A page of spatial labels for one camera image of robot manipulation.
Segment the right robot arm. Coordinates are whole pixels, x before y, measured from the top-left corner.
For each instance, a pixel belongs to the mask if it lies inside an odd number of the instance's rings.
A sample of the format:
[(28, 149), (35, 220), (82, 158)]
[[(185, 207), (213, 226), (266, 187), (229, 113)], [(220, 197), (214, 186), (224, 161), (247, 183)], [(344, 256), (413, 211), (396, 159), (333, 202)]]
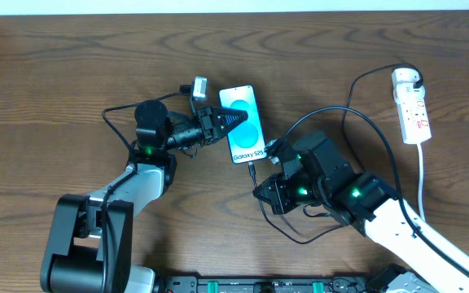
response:
[(282, 170), (254, 189), (254, 196), (286, 214), (300, 205), (323, 206), (343, 226), (385, 247), (439, 292), (469, 292), (469, 256), (417, 215), (388, 183), (355, 173), (323, 131), (294, 144), (266, 146)]

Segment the blue screen Galaxy smartphone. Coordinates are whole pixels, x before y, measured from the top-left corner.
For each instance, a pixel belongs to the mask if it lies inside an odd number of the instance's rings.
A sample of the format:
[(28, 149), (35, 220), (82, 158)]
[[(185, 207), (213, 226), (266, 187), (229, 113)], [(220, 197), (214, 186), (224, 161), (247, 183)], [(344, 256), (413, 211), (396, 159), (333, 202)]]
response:
[(261, 127), (256, 95), (251, 85), (244, 85), (219, 92), (222, 107), (242, 110), (248, 119), (228, 134), (230, 156), (234, 164), (243, 164), (266, 157), (265, 139)]

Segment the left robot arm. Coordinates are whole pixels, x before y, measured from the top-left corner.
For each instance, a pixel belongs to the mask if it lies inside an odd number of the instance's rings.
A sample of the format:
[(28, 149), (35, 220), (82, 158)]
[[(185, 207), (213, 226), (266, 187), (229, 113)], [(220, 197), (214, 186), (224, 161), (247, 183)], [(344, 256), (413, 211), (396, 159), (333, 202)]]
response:
[(62, 196), (40, 273), (45, 292), (161, 292), (152, 269), (133, 265), (134, 218), (173, 183), (175, 150), (222, 140), (248, 119), (244, 110), (201, 107), (192, 117), (159, 100), (134, 104), (135, 141), (125, 171), (100, 190)]

